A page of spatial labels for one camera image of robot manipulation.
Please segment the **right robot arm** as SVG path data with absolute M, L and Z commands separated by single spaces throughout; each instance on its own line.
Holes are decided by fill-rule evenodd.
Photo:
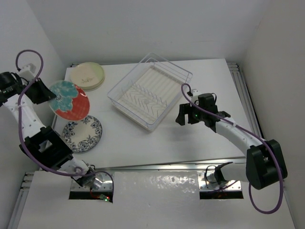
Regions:
M 238 125 L 230 114 L 218 110 L 213 94 L 191 90 L 183 95 L 188 102 L 179 106 L 176 123 L 183 126 L 204 122 L 206 127 L 226 138 L 245 155 L 244 164 L 228 162 L 217 166 L 209 176 L 213 182 L 222 185 L 239 180 L 248 182 L 257 190 L 279 183 L 280 188 L 284 188 L 288 172 L 276 140 L 267 141 Z

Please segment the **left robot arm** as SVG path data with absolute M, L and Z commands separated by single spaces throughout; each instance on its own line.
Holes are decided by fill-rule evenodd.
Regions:
M 45 126 L 34 111 L 35 104 L 48 102 L 56 95 L 41 79 L 17 73 L 0 75 L 0 105 L 16 119 L 19 128 L 20 149 L 43 170 L 71 177 L 81 187 L 93 187 L 94 169 L 73 156 L 72 148 L 51 127 Z

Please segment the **cream and green plate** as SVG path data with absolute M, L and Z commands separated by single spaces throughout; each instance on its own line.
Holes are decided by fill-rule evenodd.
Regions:
M 98 88 L 105 79 L 101 65 L 95 62 L 84 62 L 73 67 L 70 81 L 85 91 Z

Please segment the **cream and pink plate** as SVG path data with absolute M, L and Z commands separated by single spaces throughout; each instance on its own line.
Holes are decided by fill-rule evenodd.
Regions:
M 84 91 L 92 91 L 100 87 L 104 82 L 104 79 L 104 72 L 86 74 L 77 80 L 76 85 L 78 85 Z

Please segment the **blue floral rimmed plate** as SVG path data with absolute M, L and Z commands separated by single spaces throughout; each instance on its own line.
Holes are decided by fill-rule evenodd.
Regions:
M 88 115 L 80 121 L 68 122 L 61 136 L 74 153 L 83 153 L 95 147 L 102 137 L 100 121 Z

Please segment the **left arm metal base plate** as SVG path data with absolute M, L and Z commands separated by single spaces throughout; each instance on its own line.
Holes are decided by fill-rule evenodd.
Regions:
M 113 184 L 114 181 L 114 173 L 110 172 L 106 173 L 98 173 L 96 174 L 94 184 L 93 184 L 93 192 L 112 192 L 113 191 Z M 90 186 L 83 186 L 81 187 L 77 184 L 74 180 L 71 182 L 71 192 L 89 192 Z

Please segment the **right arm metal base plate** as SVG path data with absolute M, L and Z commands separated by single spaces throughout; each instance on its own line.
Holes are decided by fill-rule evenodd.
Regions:
M 214 171 L 216 166 L 209 165 L 204 170 L 197 172 L 197 179 L 199 190 L 204 193 L 209 192 L 232 192 L 232 191 L 242 191 L 240 181 L 225 181 L 222 184 L 218 184 L 214 178 Z

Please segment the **red and blue plate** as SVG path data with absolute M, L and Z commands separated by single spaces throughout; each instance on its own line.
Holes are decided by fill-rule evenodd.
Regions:
M 49 90 L 56 95 L 48 104 L 57 116 L 69 121 L 80 121 L 89 114 L 89 98 L 79 86 L 61 80 L 53 83 Z

